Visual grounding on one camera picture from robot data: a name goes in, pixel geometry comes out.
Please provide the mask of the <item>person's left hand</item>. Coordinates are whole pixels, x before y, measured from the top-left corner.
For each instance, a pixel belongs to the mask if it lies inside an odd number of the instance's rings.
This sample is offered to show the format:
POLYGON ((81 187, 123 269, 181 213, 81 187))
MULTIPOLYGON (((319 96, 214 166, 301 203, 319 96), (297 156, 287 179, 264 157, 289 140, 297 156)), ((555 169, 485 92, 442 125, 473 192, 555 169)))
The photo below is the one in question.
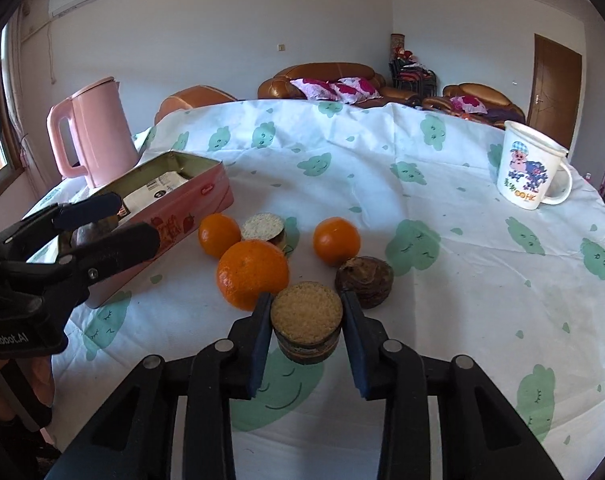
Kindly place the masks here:
POLYGON ((52 422, 55 385, 52 358, 0 360, 0 419, 19 417, 34 431, 52 422))

